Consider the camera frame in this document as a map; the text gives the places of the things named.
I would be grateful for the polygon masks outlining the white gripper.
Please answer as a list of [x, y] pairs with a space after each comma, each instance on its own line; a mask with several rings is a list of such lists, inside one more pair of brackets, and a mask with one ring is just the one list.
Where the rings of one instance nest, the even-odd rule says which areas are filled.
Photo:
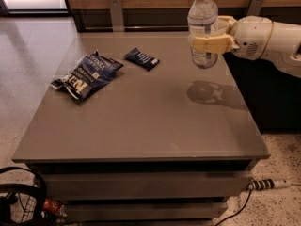
[[212, 54], [232, 51], [237, 57], [256, 60], [262, 55], [273, 30], [270, 19], [257, 16], [247, 16], [238, 21], [232, 16], [219, 16], [217, 25], [219, 36], [193, 36], [192, 48]]

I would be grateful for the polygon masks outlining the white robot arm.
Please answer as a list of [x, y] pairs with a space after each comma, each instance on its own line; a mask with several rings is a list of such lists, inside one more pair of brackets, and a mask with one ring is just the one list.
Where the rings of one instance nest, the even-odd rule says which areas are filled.
[[273, 22], [268, 18], [246, 16], [235, 20], [218, 17], [218, 30], [212, 35], [190, 35], [189, 44], [200, 52], [232, 52], [248, 60], [264, 59], [283, 73], [301, 77], [301, 26]]

